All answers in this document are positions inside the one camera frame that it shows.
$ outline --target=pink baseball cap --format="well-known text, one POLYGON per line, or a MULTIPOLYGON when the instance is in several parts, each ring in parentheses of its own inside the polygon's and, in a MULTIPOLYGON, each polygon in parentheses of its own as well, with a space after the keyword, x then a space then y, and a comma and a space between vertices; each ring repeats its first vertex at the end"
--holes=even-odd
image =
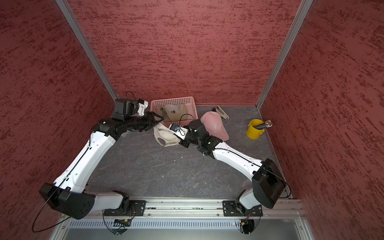
POLYGON ((217 112, 206 112, 200 121, 204 124, 205 129, 210 135, 220 138, 223 141, 229 139, 228 133, 224 128, 221 116, 217 112))

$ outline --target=white baseball cap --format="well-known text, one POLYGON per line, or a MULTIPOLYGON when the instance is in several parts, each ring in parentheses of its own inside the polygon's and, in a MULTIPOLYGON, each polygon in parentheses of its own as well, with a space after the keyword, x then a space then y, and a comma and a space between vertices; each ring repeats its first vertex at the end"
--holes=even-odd
POLYGON ((205 129, 210 135, 220 138, 223 141, 229 139, 228 133, 224 128, 220 114, 217 112, 206 112, 200 121, 204 124, 205 129))
POLYGON ((164 147, 179 144, 180 139, 173 134, 171 130, 159 123, 153 127, 156 141, 164 147))

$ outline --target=black motor joint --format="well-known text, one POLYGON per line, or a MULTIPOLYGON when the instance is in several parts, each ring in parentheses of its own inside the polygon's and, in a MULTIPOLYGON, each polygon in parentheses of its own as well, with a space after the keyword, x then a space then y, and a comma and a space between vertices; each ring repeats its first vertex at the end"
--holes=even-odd
POLYGON ((139 103, 144 104, 144 100, 116 99, 112 116, 101 119, 93 128, 93 132, 105 133, 105 136, 111 136, 117 141, 126 131, 148 131, 164 120, 154 112, 144 112, 143 116, 134 116, 139 109, 139 103))
POLYGON ((185 139, 180 141, 180 144, 184 147, 188 147, 190 143, 195 144, 197 145, 197 149, 205 156, 214 158, 212 151, 217 144, 223 141, 215 136, 210 136, 204 124, 199 119, 191 121, 187 126, 184 126, 184 128, 187 128, 188 132, 185 139))

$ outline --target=vent grille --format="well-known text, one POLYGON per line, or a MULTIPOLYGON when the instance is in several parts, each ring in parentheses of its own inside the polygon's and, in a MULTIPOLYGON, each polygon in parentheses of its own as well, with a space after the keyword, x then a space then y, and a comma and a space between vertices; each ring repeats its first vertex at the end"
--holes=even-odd
MULTIPOLYGON (((119 228, 120 224, 112 226, 114 219, 106 219, 109 228, 119 228)), ((129 228, 146 229, 237 229, 238 219, 134 219, 129 228)), ((80 219, 71 221, 69 228, 105 228, 102 219, 80 219)))
POLYGON ((159 100, 154 100, 152 101, 156 107, 162 107, 168 104, 191 104, 192 98, 191 97, 185 97, 185 98, 169 98, 169 99, 159 99, 159 100))

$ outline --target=red textured wall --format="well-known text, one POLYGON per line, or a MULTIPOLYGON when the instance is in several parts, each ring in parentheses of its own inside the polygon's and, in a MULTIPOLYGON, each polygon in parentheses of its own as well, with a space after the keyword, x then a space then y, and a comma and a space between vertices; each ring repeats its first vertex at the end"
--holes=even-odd
POLYGON ((317 240, 384 239, 383 16, 315 0, 262 106, 317 240))
MULTIPOLYGON (((31 232, 39 188, 72 162, 113 101, 55 1, 0 3, 0 239, 31 232)), ((60 214, 47 208, 37 229, 60 214)))
POLYGON ((301 0, 68 0, 118 94, 255 104, 301 0))

